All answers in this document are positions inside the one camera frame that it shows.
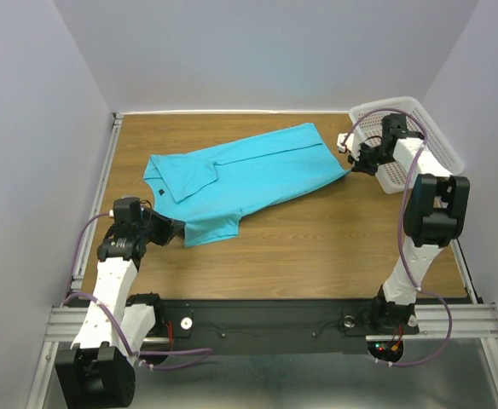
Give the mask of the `left aluminium frame rail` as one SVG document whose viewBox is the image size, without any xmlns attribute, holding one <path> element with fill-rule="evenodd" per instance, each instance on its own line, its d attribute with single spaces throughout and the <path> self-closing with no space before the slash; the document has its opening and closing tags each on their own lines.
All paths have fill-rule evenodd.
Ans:
<svg viewBox="0 0 498 409">
<path fill-rule="evenodd" d="M 107 149 L 102 162 L 101 172 L 96 185 L 92 205 L 90 207 L 90 222 L 88 225 L 83 224 L 82 232 L 79 234 L 76 251 L 72 257 L 72 268 L 67 281 L 67 294 L 72 291 L 78 291 L 84 280 L 86 264 L 90 255 L 92 240 L 96 230 L 97 215 L 101 211 L 101 205 L 104 193 L 107 187 L 107 180 L 113 163 L 116 146 L 119 140 L 124 114 L 122 112 L 113 113 L 113 123 L 111 133 L 107 142 Z"/>
</svg>

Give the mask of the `white plastic basket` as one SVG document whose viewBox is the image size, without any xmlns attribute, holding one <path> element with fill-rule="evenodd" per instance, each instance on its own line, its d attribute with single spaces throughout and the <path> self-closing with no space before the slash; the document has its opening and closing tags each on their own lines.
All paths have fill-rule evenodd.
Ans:
<svg viewBox="0 0 498 409">
<path fill-rule="evenodd" d="M 427 134 L 426 150 L 418 159 L 416 174 L 425 170 L 447 170 L 449 174 L 456 176 L 463 173 L 465 164 L 460 156 L 426 109 L 411 96 L 387 98 L 352 107 L 349 110 L 350 119 L 358 124 L 352 134 L 358 135 L 362 142 L 366 141 L 370 146 L 379 145 L 382 118 L 396 110 L 408 114 L 409 130 Z"/>
</svg>

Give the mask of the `aluminium frame rail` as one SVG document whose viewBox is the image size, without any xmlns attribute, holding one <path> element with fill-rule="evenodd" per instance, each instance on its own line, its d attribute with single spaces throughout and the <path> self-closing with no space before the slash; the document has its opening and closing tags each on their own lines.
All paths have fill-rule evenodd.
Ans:
<svg viewBox="0 0 498 409">
<path fill-rule="evenodd" d="M 450 246 L 452 248 L 457 267 L 460 271 L 460 276 L 466 289 L 467 295 L 469 296 L 473 304 L 482 304 L 482 298 L 478 295 L 476 287 L 473 283 L 472 276 L 469 271 L 466 258 L 460 246 L 459 240 L 453 240 Z"/>
<path fill-rule="evenodd" d="M 443 339 L 452 329 L 452 339 L 498 338 L 498 309 L 492 304 L 455 304 L 449 306 L 452 320 L 443 307 L 419 305 L 416 307 L 419 332 L 404 340 Z M 45 331 L 46 342 L 70 343 L 78 334 L 86 315 L 85 308 L 52 308 Z"/>
<path fill-rule="evenodd" d="M 107 180 L 113 163 L 116 146 L 119 140 L 124 114 L 122 112 L 113 113 L 113 123 L 111 133 L 107 142 L 107 149 L 102 162 L 101 172 L 96 185 L 92 205 L 90 207 L 90 222 L 88 225 L 83 224 L 82 232 L 79 234 L 76 251 L 72 257 L 72 268 L 67 281 L 67 294 L 72 291 L 78 291 L 84 280 L 86 264 L 90 255 L 92 240 L 96 230 L 97 215 L 101 211 L 101 205 L 104 193 L 107 187 Z"/>
</svg>

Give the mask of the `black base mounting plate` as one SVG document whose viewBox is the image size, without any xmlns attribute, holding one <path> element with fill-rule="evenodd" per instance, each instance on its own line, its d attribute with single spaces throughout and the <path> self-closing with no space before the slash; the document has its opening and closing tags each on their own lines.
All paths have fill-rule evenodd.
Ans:
<svg viewBox="0 0 498 409">
<path fill-rule="evenodd" d="M 415 327 L 376 324 L 369 299 L 166 300 L 173 337 L 161 329 L 146 350 L 209 348 L 216 355 L 366 354 L 370 339 L 417 334 Z"/>
</svg>

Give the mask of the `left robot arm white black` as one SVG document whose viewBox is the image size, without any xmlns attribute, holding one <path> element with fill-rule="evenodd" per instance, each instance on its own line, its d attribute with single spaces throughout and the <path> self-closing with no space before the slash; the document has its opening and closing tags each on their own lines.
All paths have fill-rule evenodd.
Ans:
<svg viewBox="0 0 498 409">
<path fill-rule="evenodd" d="M 148 244 L 168 245 L 184 222 L 162 216 L 137 197 L 117 199 L 113 223 L 97 249 L 92 293 L 71 294 L 89 301 L 69 349 L 58 352 L 55 370 L 70 408 L 127 407 L 136 389 L 135 363 L 145 336 L 165 323 L 157 294 L 130 297 Z"/>
</svg>

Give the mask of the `front aluminium frame rail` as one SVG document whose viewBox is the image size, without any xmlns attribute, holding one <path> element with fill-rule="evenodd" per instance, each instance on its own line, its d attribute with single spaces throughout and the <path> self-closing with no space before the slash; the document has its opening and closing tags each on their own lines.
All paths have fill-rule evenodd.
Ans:
<svg viewBox="0 0 498 409">
<path fill-rule="evenodd" d="M 452 329 L 452 339 L 498 338 L 498 309 L 492 304 L 455 304 L 449 306 L 452 320 L 443 307 L 419 305 L 416 307 L 419 332 L 404 340 L 443 339 Z M 46 342 L 70 343 L 78 334 L 86 315 L 85 308 L 52 308 L 45 331 Z"/>
</svg>

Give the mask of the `turquoise t shirt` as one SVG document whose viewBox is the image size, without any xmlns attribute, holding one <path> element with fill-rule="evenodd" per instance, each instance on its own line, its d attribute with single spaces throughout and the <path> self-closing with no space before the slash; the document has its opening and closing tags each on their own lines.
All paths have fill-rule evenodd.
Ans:
<svg viewBox="0 0 498 409">
<path fill-rule="evenodd" d="M 239 234 L 240 220 L 347 175 L 313 124 L 184 154 L 153 154 L 143 180 L 161 215 L 184 222 L 184 245 Z"/>
</svg>

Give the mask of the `right aluminium frame rail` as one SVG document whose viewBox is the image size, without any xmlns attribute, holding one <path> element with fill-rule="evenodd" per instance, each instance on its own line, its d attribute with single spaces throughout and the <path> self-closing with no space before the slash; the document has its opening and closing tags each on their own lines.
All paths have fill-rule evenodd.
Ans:
<svg viewBox="0 0 498 409">
<path fill-rule="evenodd" d="M 467 295 L 469 296 L 473 304 L 482 304 L 482 298 L 478 295 L 476 287 L 473 283 L 472 276 L 469 271 L 466 258 L 460 246 L 459 240 L 453 240 L 450 246 L 452 248 L 457 267 L 460 271 L 460 276 L 466 289 Z"/>
</svg>

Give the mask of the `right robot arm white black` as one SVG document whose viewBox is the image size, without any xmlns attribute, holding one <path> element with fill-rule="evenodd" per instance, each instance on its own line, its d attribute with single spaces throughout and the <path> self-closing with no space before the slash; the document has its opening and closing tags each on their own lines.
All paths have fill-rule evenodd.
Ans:
<svg viewBox="0 0 498 409">
<path fill-rule="evenodd" d="M 374 176 L 397 162 L 406 171 L 397 225 L 399 259 L 372 301 L 369 324 L 376 331 L 416 325 L 414 307 L 426 273 L 440 252 L 458 239 L 465 222 L 470 182 L 446 170 L 428 149 L 422 124 L 400 109 L 383 109 L 381 134 L 353 141 L 348 161 L 355 172 Z"/>
</svg>

